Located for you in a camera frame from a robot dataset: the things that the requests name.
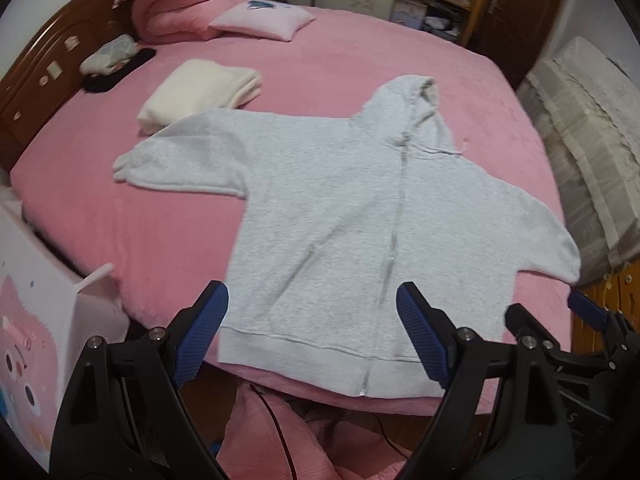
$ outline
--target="bed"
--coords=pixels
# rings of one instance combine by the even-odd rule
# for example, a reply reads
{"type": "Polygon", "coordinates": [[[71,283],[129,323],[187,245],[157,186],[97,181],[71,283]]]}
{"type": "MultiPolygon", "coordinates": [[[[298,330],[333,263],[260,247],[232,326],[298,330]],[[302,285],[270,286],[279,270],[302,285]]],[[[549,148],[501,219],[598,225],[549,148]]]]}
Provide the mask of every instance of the bed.
{"type": "MultiPolygon", "coordinates": [[[[243,202],[232,197],[158,193],[112,179],[117,156],[142,140],[135,118],[143,102],[190,58],[260,70],[262,95],[246,109],[291,115],[350,116],[395,76],[434,76],[440,111],[456,142],[468,139],[465,156],[562,215],[543,144],[506,79],[487,58],[393,23],[312,9],[317,19],[291,43],[226,35],[160,45],[153,60],[112,91],[77,91],[77,66],[84,57],[131,29],[126,9],[111,9],[112,1],[69,3],[3,79],[1,161],[11,169],[28,221],[81,272],[113,262],[127,312],[147,327],[166,325],[209,280],[224,279],[242,220],[243,202]],[[69,48],[72,36],[78,44],[69,48]],[[56,79],[47,71],[54,60],[63,69],[56,79]]],[[[567,293],[568,287],[557,280],[521,273],[513,297],[565,348],[570,344],[567,293]]],[[[215,347],[207,361],[216,362],[215,347]]],[[[429,415],[438,403],[351,399],[268,372],[225,368],[345,408],[429,415]]],[[[483,402],[489,405],[490,397],[483,402]]]]}

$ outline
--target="hood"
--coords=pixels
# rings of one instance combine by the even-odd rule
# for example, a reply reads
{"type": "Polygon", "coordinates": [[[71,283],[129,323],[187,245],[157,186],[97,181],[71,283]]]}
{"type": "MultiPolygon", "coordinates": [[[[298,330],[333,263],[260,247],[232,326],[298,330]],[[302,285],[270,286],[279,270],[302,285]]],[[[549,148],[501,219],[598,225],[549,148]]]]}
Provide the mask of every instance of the hood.
{"type": "Polygon", "coordinates": [[[420,152],[459,155],[449,127],[438,113],[435,79],[403,75],[378,88],[354,123],[380,142],[408,143],[420,152]]]}

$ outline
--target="storage box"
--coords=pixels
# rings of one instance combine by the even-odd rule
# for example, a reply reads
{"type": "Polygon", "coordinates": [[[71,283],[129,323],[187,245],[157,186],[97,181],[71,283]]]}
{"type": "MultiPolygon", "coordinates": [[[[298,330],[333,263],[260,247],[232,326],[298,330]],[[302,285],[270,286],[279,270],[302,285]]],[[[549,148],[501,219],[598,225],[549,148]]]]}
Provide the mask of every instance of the storage box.
{"type": "Polygon", "coordinates": [[[43,466],[60,403],[86,340],[123,341],[129,318],[107,264],[86,279],[68,270],[0,202],[0,413],[43,466]]]}
{"type": "Polygon", "coordinates": [[[399,25],[420,30],[427,14],[427,6],[411,0],[396,0],[391,20],[399,25]]]}

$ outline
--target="black cloth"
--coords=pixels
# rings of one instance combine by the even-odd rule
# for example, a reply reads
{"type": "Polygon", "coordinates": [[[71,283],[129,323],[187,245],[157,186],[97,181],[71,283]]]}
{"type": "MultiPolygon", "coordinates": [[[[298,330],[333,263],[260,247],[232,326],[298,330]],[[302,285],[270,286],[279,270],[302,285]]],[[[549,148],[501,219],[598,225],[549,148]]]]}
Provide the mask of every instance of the black cloth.
{"type": "Polygon", "coordinates": [[[127,75],[156,55],[154,48],[141,48],[138,53],[129,59],[129,62],[120,70],[109,75],[86,75],[82,78],[82,88],[92,94],[107,92],[122,81],[127,75]]]}

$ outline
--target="zipper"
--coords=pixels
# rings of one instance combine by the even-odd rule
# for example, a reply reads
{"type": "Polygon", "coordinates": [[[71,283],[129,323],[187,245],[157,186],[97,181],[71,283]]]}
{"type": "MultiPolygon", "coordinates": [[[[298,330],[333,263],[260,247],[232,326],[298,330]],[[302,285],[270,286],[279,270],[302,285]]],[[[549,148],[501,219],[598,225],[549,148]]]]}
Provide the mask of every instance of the zipper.
{"type": "MultiPolygon", "coordinates": [[[[394,218],[394,225],[391,229],[391,240],[389,241],[389,251],[386,256],[386,262],[384,263],[384,273],[382,279],[382,288],[378,296],[378,307],[376,309],[376,331],[373,338],[373,348],[378,347],[378,339],[380,337],[380,315],[383,309],[383,305],[386,298],[386,293],[391,282],[391,274],[393,273],[394,266],[396,264],[396,251],[398,250],[398,229],[400,227],[400,219],[402,218],[402,210],[404,209],[405,202],[405,187],[406,187],[406,167],[409,150],[409,133],[402,133],[402,141],[398,143],[400,147],[400,184],[398,186],[398,204],[396,205],[396,217],[394,218]]],[[[369,388],[369,377],[371,375],[371,369],[373,368],[374,356],[367,358],[367,370],[362,381],[362,389],[360,390],[360,396],[365,397],[369,388]]]]}

